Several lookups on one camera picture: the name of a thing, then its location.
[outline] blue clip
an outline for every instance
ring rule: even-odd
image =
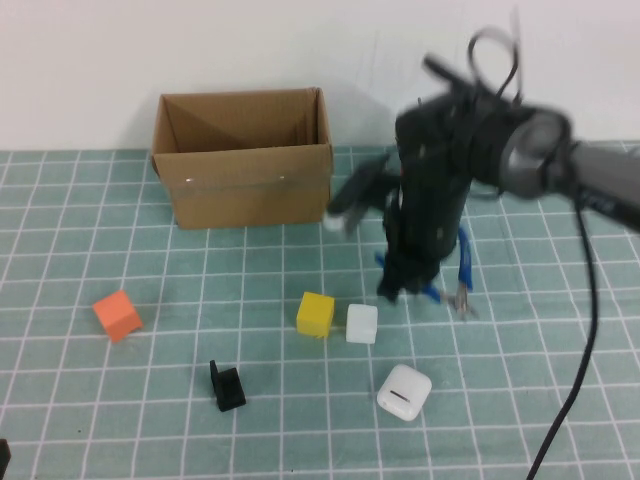
[[[471,246],[467,232],[462,227],[458,228],[458,242],[460,243],[460,267],[458,268],[458,281],[467,287],[467,290],[473,290],[473,281],[471,279]]]

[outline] yellow cube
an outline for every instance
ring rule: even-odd
[[[314,337],[328,336],[335,303],[332,297],[304,292],[296,319],[298,333]]]

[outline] white cube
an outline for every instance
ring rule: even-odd
[[[347,310],[347,342],[375,343],[378,307],[351,304]]]

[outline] small cube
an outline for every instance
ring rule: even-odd
[[[113,343],[143,327],[138,312],[123,290],[118,290],[95,303],[93,311]]]
[[[332,297],[305,292],[296,318],[298,333],[314,337],[328,336],[335,303]]]
[[[347,342],[376,343],[378,307],[352,303],[347,310]]]

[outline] black cable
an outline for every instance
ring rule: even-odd
[[[520,63],[520,54],[519,54],[519,44],[517,41],[511,40],[506,34],[497,29],[485,28],[477,32],[469,42],[469,46],[467,48],[467,57],[469,61],[469,67],[471,68],[473,75],[475,77],[476,83],[484,90],[491,91],[487,88],[486,83],[482,80],[480,72],[476,66],[475,59],[473,56],[474,48],[477,42],[483,37],[491,37],[494,40],[502,43],[508,49],[511,50],[513,56],[513,63],[511,66],[511,71],[507,76],[506,80],[500,86],[500,88],[496,91],[496,97],[501,97],[504,93],[505,89],[509,86],[513,78],[516,76],[516,73],[519,69]],[[516,96],[514,97],[512,104],[514,106],[520,105],[522,101],[522,76],[521,72],[518,72],[518,90]],[[578,230],[580,232],[580,238],[582,240],[582,247],[584,249],[585,263],[587,266],[587,276],[589,278],[589,289],[591,294],[591,326],[589,328],[589,334],[587,336],[587,343],[584,348],[584,352],[582,354],[582,358],[580,360],[580,365],[578,367],[578,372],[576,373],[576,378],[573,381],[573,385],[571,387],[571,391],[567,396],[564,404],[560,408],[560,411],[556,415],[556,418],[553,420],[551,427],[549,427],[549,431],[545,436],[542,444],[540,445],[540,449],[536,454],[536,457],[531,464],[531,469],[527,475],[527,480],[533,480],[540,466],[542,465],[542,461],[544,460],[545,455],[547,454],[549,448],[551,447],[551,443],[555,438],[556,434],[560,430],[562,422],[564,422],[567,417],[571,407],[573,406],[578,394],[580,393],[580,389],[582,388],[582,383],[584,382],[584,377],[587,373],[587,369],[589,368],[589,362],[591,360],[591,354],[593,353],[593,347],[595,345],[596,336],[598,333],[598,286],[596,282],[596,272],[595,266],[593,262],[593,253],[591,250],[591,243],[589,241],[589,236],[587,234],[587,229],[584,224],[584,218],[582,216],[582,204],[579,195],[579,182],[577,178],[577,173],[573,164],[570,161],[571,148],[571,127],[568,121],[564,121],[563,123],[563,135],[561,137],[560,144],[554,152],[554,157],[558,161],[563,163],[564,170],[567,174],[567,180],[573,187],[573,204],[576,215],[576,221],[578,224]],[[477,193],[473,195],[475,198],[485,197],[489,199],[489,195],[478,195]]]
[[[483,89],[489,92],[492,91],[492,89],[489,88],[489,85],[487,84],[487,82],[485,82],[482,79],[482,75],[480,74],[480,69],[476,65],[476,60],[474,56],[474,50],[476,48],[476,44],[478,43],[478,41],[484,38],[491,38],[492,40],[495,40],[496,42],[500,43],[507,50],[511,52],[511,70],[509,71],[509,75],[507,75],[507,78],[502,83],[500,88],[498,88],[498,90],[495,92],[496,97],[502,97],[505,90],[507,89],[511,81],[515,78],[516,73],[518,73],[518,70],[520,68],[520,52],[519,52],[518,42],[512,40],[509,37],[509,35],[507,35],[506,33],[496,28],[483,28],[482,30],[476,32],[473,35],[473,37],[471,37],[471,40],[469,41],[469,45],[467,46],[467,61],[469,63],[469,68],[471,69],[471,73],[473,74],[476,82]],[[520,74],[518,75],[518,91],[516,92],[516,96],[514,97],[513,102],[519,104],[521,101],[522,101],[522,76],[520,72]]]
[[[587,373],[587,368],[589,367],[589,361],[591,360],[591,353],[593,352],[593,346],[596,341],[596,335],[598,333],[598,289],[596,285],[596,273],[595,267],[593,264],[593,254],[591,252],[591,244],[589,242],[589,236],[587,235],[587,230],[584,226],[584,219],[582,217],[581,206],[579,204],[579,200],[576,198],[574,201],[576,219],[578,222],[578,229],[580,231],[580,237],[582,239],[582,247],[584,249],[585,261],[587,264],[587,274],[589,276],[589,289],[591,291],[591,327],[589,328],[589,336],[587,337],[587,344],[584,347],[584,353],[582,354],[582,359],[580,360],[580,366],[578,367],[578,373],[576,374],[576,378],[573,381],[573,386],[571,387],[571,391],[567,396],[562,408],[558,412],[558,415],[553,420],[549,431],[547,432],[542,445],[540,446],[540,450],[538,450],[538,454],[536,455],[533,464],[531,465],[531,469],[529,470],[529,474],[527,475],[527,480],[532,480],[540,465],[542,464],[542,460],[544,456],[547,454],[549,447],[551,446],[551,442],[553,442],[556,433],[560,430],[560,426],[562,422],[566,418],[569,410],[573,406],[576,398],[578,397],[578,393],[582,388],[582,382],[584,381],[584,377]]]

